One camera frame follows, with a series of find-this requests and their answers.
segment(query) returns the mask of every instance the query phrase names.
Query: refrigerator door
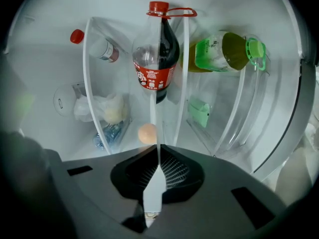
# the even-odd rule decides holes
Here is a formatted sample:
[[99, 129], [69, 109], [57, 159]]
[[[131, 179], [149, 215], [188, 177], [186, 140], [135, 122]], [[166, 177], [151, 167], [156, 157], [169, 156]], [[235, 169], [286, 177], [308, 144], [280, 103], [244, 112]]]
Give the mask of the refrigerator door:
[[[43, 147], [57, 150], [62, 160], [72, 160], [143, 147], [138, 129], [151, 122], [157, 126], [159, 143], [216, 155], [262, 180], [296, 147], [312, 102], [302, 93], [307, 88], [314, 91], [311, 84], [304, 89], [303, 75], [300, 77], [302, 72], [306, 81], [307, 72], [311, 77], [313, 71], [308, 60], [301, 69], [301, 59], [305, 59], [302, 31], [289, 1], [163, 0], [171, 7], [191, 7], [198, 16], [170, 22], [184, 61], [182, 65], [178, 62], [175, 88], [156, 106], [143, 96], [130, 63], [130, 43], [147, 19], [149, 1], [26, 0], [12, 23], [2, 56], [8, 72], [17, 75], [34, 97], [15, 128]], [[87, 43], [94, 28], [102, 28], [102, 33], [119, 45], [124, 62], [111, 65], [89, 55]], [[83, 44], [70, 42], [75, 29], [85, 31]], [[264, 42], [266, 72], [251, 65], [238, 73], [187, 72], [189, 47], [218, 30], [255, 36]], [[123, 83], [118, 83], [120, 75]], [[77, 90], [88, 96], [94, 122], [75, 119], [70, 109], [73, 90], [76, 98]], [[111, 93], [127, 95], [130, 119], [119, 148], [107, 147], [102, 137], [106, 150], [99, 150], [92, 138], [97, 132], [103, 135], [104, 125], [94, 115], [93, 96], [106, 98]], [[197, 127], [189, 117], [192, 97], [211, 107], [207, 128]], [[68, 108], [66, 112], [61, 112], [61, 102], [67, 102], [62, 105]], [[298, 104], [303, 113], [298, 112]], [[299, 126], [292, 129], [294, 118]], [[289, 132], [294, 136], [285, 142]]]

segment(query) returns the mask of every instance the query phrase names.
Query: food in plastic bag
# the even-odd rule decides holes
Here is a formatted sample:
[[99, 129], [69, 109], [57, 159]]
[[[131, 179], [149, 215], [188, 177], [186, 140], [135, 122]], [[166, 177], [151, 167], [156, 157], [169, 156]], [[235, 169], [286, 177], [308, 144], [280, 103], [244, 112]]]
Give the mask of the food in plastic bag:
[[[114, 144], [116, 144], [116, 140], [121, 135], [123, 126], [124, 126], [124, 122], [121, 121], [120, 123], [116, 125], [109, 124], [105, 128], [103, 128], [103, 134], [105, 136], [106, 142], [111, 148], [114, 146]], [[98, 133], [93, 137], [93, 143], [97, 148], [101, 150], [105, 149]]]
[[[109, 94], [106, 98], [94, 96], [93, 99], [93, 106], [99, 120], [105, 120], [107, 123], [115, 125], [127, 118], [128, 106], [124, 102], [123, 95]], [[93, 121], [87, 97], [81, 96], [77, 99], [74, 106], [74, 116], [83, 122]]]

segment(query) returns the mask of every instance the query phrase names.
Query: refrigerator wall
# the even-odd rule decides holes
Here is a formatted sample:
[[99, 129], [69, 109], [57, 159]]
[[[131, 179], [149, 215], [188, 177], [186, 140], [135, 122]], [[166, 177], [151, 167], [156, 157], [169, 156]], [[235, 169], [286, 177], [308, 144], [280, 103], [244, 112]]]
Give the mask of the refrigerator wall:
[[[20, 125], [26, 136], [34, 138], [45, 148], [57, 150], [63, 160], [106, 154], [92, 144], [97, 131], [93, 122], [75, 120], [72, 113], [62, 116], [54, 107], [57, 89], [85, 81], [83, 45], [70, 43], [69, 37], [77, 28], [85, 31], [88, 20], [94, 17], [110, 25], [112, 30], [106, 29], [106, 35], [114, 34], [114, 29], [122, 34], [118, 35], [119, 39], [116, 36], [113, 38], [123, 46], [129, 57], [130, 44], [148, 17], [146, 12], [149, 1], [26, 0], [11, 27], [5, 55], [11, 69], [34, 96], [34, 103]], [[254, 172], [280, 141], [295, 107], [301, 55], [297, 39], [299, 33], [294, 28], [295, 19], [283, 0], [163, 1], [169, 2], [171, 7], [191, 7], [198, 12], [196, 18], [171, 22], [184, 52], [190, 43], [217, 30], [257, 36], [266, 44], [267, 73], [263, 75], [258, 88], [256, 79], [260, 77], [249, 76], [245, 73], [247, 68], [235, 75], [197, 75], [187, 74], [187, 64], [184, 64], [175, 73], [176, 82], [180, 84], [176, 103], [166, 99], [156, 107], [156, 122], [158, 127], [162, 127], [162, 142], [203, 154], [217, 154], [249, 173]], [[106, 95], [111, 91], [107, 89], [111, 84], [116, 90], [119, 87], [114, 84], [117, 74], [110, 73], [110, 65], [102, 64], [88, 55], [87, 58], [92, 60], [89, 68], [86, 68], [92, 93], [94, 88], [104, 89], [102, 94]], [[123, 93], [130, 94], [131, 121], [118, 151], [143, 146], [137, 140], [137, 130], [142, 124], [154, 119], [152, 103], [143, 97], [133, 65], [129, 60], [125, 63], [118, 73], [127, 75], [125, 81], [128, 84], [120, 88]], [[187, 121], [187, 102], [193, 95], [209, 98], [212, 106], [216, 104], [210, 117], [214, 121], [224, 121], [219, 127], [212, 123], [204, 132], [211, 136], [215, 134], [216, 142], [211, 142], [213, 150], [207, 148], [198, 132]], [[240, 104], [248, 99], [251, 105], [254, 96], [255, 104], [258, 104], [256, 99], [262, 100], [255, 106], [254, 112], [251, 112], [252, 106], [251, 109], [241, 109]], [[249, 125], [248, 114], [251, 113], [254, 115], [251, 117], [253, 123]], [[241, 133], [241, 141], [228, 148], [225, 139], [233, 138], [233, 130]]]

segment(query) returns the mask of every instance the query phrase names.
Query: bottle cap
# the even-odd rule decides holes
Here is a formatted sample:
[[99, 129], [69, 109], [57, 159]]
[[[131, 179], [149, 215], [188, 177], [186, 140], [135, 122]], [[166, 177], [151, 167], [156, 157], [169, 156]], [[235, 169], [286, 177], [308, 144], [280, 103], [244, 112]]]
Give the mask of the bottle cap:
[[70, 36], [70, 41], [75, 43], [75, 44], [79, 44], [84, 38], [84, 32], [76, 29], [73, 31], [73, 33]]
[[260, 41], [249, 42], [249, 51], [253, 58], [262, 58], [265, 52], [263, 44]]
[[150, 9], [151, 11], [167, 12], [169, 3], [163, 1], [151, 1]]

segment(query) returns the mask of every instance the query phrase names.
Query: red bottle cap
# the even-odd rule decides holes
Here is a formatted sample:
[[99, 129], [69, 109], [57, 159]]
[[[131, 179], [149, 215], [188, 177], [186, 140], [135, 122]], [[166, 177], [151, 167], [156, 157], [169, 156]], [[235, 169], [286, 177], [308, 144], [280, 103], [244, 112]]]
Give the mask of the red bottle cap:
[[71, 34], [70, 41], [75, 44], [79, 44], [81, 41], [83, 41], [83, 38], [84, 38], [84, 32], [79, 29], [76, 29]]
[[150, 9], [151, 11], [167, 12], [169, 3], [163, 1], [151, 1]]

